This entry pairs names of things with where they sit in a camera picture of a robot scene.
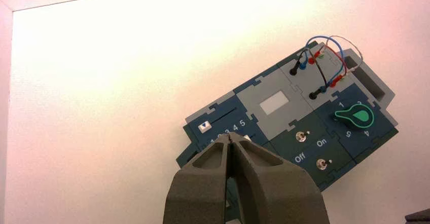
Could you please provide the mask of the gray left gripper right finger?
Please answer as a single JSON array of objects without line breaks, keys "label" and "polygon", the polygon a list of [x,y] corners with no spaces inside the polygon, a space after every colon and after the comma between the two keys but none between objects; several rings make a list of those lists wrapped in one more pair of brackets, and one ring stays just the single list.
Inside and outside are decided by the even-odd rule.
[{"label": "gray left gripper right finger", "polygon": [[307,171],[230,133],[230,175],[241,223],[329,223],[319,187]]}]

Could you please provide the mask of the gray left gripper left finger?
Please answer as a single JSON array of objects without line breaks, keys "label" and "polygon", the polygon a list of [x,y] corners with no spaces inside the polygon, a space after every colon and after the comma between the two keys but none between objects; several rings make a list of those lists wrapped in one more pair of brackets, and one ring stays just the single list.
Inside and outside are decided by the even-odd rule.
[{"label": "gray left gripper left finger", "polygon": [[222,134],[173,177],[163,223],[224,223],[230,138]]}]

